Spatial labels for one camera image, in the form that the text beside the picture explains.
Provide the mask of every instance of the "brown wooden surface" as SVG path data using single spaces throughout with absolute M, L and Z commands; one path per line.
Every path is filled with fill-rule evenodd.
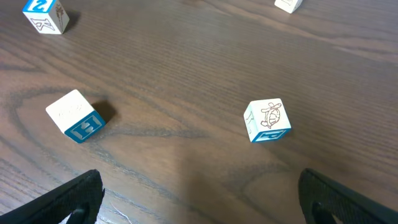
M 3 1 L 0 214 L 89 169 L 99 223 L 305 223 L 305 167 L 398 210 L 398 3 L 273 3 L 63 0 L 67 32 L 41 35 Z M 73 89 L 109 121 L 84 144 L 45 112 Z M 268 98 L 293 130 L 252 144 Z

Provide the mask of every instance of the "wooden table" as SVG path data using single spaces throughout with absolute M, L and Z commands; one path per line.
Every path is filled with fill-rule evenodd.
M 98 223 L 305 223 L 305 167 L 398 210 L 398 3 L 63 0 L 41 35 L 0 9 L 0 214 L 98 169 Z M 108 122 L 65 137 L 45 107 L 79 89 Z M 249 142 L 281 98 L 293 130 Z

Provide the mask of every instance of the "blue square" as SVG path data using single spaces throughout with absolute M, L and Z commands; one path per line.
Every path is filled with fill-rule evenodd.
M 23 12 L 49 13 L 56 0 L 29 0 Z
M 262 142 L 262 141 L 271 141 L 271 140 L 278 140 L 282 138 L 289 129 L 280 129 L 280 130 L 273 130 L 273 131 L 263 131 L 260 132 L 252 142 Z
M 65 134 L 75 142 L 82 143 L 103 126 L 105 126 L 104 119 L 102 119 L 97 111 L 93 111 L 66 130 Z

